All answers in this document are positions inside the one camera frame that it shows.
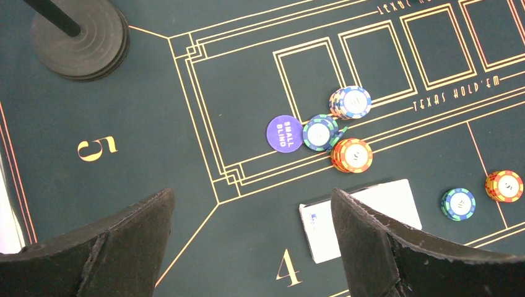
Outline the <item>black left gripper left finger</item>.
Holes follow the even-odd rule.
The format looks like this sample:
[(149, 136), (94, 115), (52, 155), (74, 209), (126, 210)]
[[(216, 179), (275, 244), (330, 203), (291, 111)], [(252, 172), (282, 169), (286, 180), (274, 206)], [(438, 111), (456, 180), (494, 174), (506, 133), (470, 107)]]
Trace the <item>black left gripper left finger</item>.
[(1, 256), (2, 296), (152, 296), (171, 233), (170, 188)]

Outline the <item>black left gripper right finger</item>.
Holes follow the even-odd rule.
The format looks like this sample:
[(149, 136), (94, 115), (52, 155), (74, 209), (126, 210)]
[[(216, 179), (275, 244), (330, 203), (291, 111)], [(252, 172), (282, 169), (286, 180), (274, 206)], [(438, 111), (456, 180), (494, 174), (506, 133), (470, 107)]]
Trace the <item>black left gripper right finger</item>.
[(331, 192), (351, 296), (523, 296), (524, 257), (457, 244)]

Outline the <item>blue playing card deck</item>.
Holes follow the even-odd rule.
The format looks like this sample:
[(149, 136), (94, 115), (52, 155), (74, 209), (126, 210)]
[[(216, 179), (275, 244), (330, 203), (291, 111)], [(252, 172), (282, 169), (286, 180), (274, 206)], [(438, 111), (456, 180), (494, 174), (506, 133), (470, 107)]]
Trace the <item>blue playing card deck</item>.
[[(406, 225), (422, 229), (409, 181), (400, 179), (351, 193), (367, 206)], [(341, 256), (331, 213), (331, 198), (298, 207), (311, 256), (316, 264)]]

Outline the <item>blue green chip stack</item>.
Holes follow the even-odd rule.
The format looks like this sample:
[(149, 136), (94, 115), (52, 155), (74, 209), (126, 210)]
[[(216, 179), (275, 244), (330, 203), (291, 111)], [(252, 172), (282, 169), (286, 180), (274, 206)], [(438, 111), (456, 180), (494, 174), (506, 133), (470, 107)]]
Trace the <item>blue green chip stack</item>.
[(441, 210), (450, 220), (460, 222), (473, 216), (476, 208), (474, 195), (466, 188), (446, 191), (441, 198)]

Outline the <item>orange chips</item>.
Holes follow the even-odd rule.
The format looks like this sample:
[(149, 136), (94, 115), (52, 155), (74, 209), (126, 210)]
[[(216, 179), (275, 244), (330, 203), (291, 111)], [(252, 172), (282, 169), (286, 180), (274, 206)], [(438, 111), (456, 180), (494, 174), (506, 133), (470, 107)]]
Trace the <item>orange chips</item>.
[(330, 157), (332, 165), (344, 173), (363, 173), (373, 162), (371, 147), (356, 138), (339, 141), (332, 148)]

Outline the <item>orange chip stack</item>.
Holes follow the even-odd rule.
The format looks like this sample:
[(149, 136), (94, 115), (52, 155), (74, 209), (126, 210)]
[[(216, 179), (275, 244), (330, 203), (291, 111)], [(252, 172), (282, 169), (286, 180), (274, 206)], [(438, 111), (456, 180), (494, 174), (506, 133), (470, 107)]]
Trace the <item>orange chip stack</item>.
[(485, 190), (494, 201), (512, 203), (521, 198), (524, 192), (524, 183), (514, 171), (495, 171), (487, 176)]

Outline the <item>brown white chips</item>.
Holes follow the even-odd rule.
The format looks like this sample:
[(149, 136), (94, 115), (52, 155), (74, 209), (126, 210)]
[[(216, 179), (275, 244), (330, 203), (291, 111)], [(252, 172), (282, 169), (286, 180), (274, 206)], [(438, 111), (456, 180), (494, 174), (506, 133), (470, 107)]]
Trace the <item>brown white chips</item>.
[(359, 86), (343, 87), (330, 96), (329, 109), (341, 119), (360, 119), (371, 110), (371, 96)]

